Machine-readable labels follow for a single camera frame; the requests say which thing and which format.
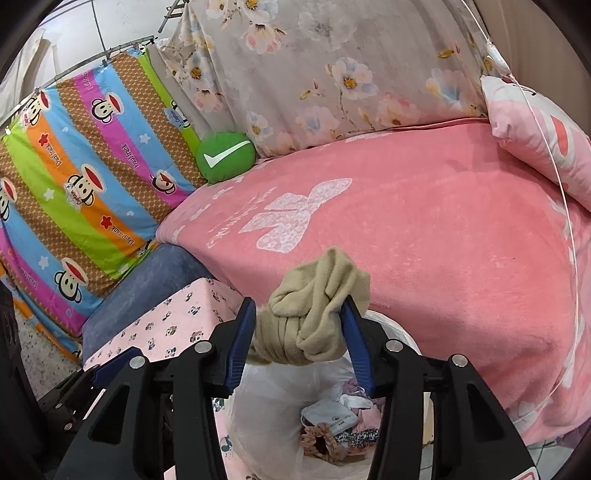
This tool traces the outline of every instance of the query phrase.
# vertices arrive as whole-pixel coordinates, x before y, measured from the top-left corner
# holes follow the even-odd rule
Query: pink fabric
[[[570,205],[591,316],[591,214]],[[283,275],[343,248],[370,272],[370,308],[423,354],[468,356],[527,443],[591,416],[590,338],[574,368],[573,268],[557,189],[501,149],[488,124],[354,137],[202,187],[162,223],[181,245],[257,303]],[[543,408],[530,411],[540,405]]]
[[[105,363],[131,346],[140,348],[151,362],[179,356],[193,343],[208,339],[218,323],[236,318],[242,300],[242,295],[223,283],[206,278],[195,280],[115,335],[86,361],[85,368]],[[221,398],[212,401],[228,480],[254,478],[232,449],[225,401]],[[176,478],[174,467],[166,472],[165,478]]]
[[[359,417],[359,423],[353,429],[354,432],[379,429],[382,424],[382,412],[380,412],[376,405],[365,410],[359,409],[357,416]]]
[[[525,103],[519,86],[495,77],[483,77],[492,134],[499,145],[557,183],[544,142],[546,137],[563,188],[591,211],[591,141],[574,120],[544,95],[525,87],[544,137]]]

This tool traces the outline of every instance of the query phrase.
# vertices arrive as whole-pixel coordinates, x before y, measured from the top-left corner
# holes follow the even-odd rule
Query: white flower print
[[[252,111],[247,112],[246,121],[248,123],[248,128],[255,137],[256,142],[261,142],[273,134],[273,129],[269,127],[269,122],[267,122],[267,119],[258,113]]]
[[[184,69],[187,72],[187,81],[200,90],[211,90],[214,87],[212,70],[209,59],[198,55],[191,55]]]
[[[427,90],[439,99],[440,112],[455,113],[457,118],[483,114],[482,97],[459,70],[433,69],[426,85]]]
[[[209,53],[213,52],[215,50],[215,42],[213,41],[213,38],[211,37],[211,35],[205,34],[203,36],[202,42],[196,42],[197,46],[200,48],[206,48],[209,50]]]
[[[222,18],[228,16],[229,0],[208,0],[206,15],[209,18]]]
[[[252,23],[259,25],[267,25],[279,13],[277,0],[238,0],[238,8]]]
[[[378,93],[372,83],[374,74],[363,63],[350,57],[341,57],[330,69],[342,95],[351,100],[359,100]]]
[[[275,136],[275,146],[263,146],[263,151],[268,157],[277,157],[279,155],[289,155],[297,151],[293,137],[287,132],[279,132]]]
[[[314,105],[300,112],[295,122],[302,127],[311,145],[323,145],[334,141],[339,121],[325,106]]]
[[[379,101],[376,121],[384,127],[416,125],[422,115],[414,103],[403,98],[397,98],[391,93],[386,93]]]
[[[357,30],[357,25],[332,2],[308,3],[306,11],[300,13],[298,25],[304,35],[322,43],[327,51],[341,48]]]
[[[281,36],[283,35],[285,32],[278,28],[264,24],[251,24],[241,38],[246,41],[246,46],[250,50],[262,55],[278,51],[281,48]]]
[[[220,112],[224,108],[224,103],[220,100],[221,95],[213,93],[210,90],[198,90],[193,96],[193,105],[200,112]]]

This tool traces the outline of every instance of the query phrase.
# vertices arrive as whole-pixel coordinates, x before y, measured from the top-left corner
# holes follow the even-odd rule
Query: pink pillow
[[[492,135],[514,157],[557,182],[544,139],[519,87],[496,77],[482,77]],[[552,150],[564,191],[591,211],[591,141],[552,100],[524,87]]]

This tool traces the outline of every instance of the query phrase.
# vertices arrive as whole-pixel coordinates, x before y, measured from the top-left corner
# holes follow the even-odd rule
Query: white wall
[[[169,36],[178,18],[168,21],[162,34],[158,28],[172,0],[95,0],[96,17],[106,48],[116,47],[140,37]],[[51,53],[34,77],[37,86],[50,80],[56,73],[103,50],[96,31],[92,6],[89,0],[77,0],[50,14],[40,25],[45,29],[43,37],[51,42]],[[80,73],[94,65],[82,67]]]

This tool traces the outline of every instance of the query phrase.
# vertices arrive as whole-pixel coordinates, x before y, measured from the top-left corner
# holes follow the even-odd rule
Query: tiled floor
[[[540,480],[551,480],[573,451],[571,448],[560,447],[555,442],[533,445],[528,450],[538,467]],[[430,480],[432,464],[433,445],[429,445],[423,449],[420,480]]]
[[[22,363],[33,393],[39,399],[77,370],[78,366],[64,357],[17,309],[15,317],[22,347]]]

